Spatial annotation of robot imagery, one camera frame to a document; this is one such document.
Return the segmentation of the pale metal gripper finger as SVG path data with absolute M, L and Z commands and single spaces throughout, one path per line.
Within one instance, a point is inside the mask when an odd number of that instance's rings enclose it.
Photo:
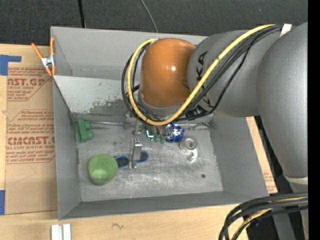
M 143 144 L 139 137 L 133 138 L 133 168 L 137 167 L 138 161 L 141 159 L 141 151 L 142 151 Z
M 129 169 L 133 166 L 133 149 L 134 149 L 134 138 L 130 138 L 130 148 L 129 148 Z

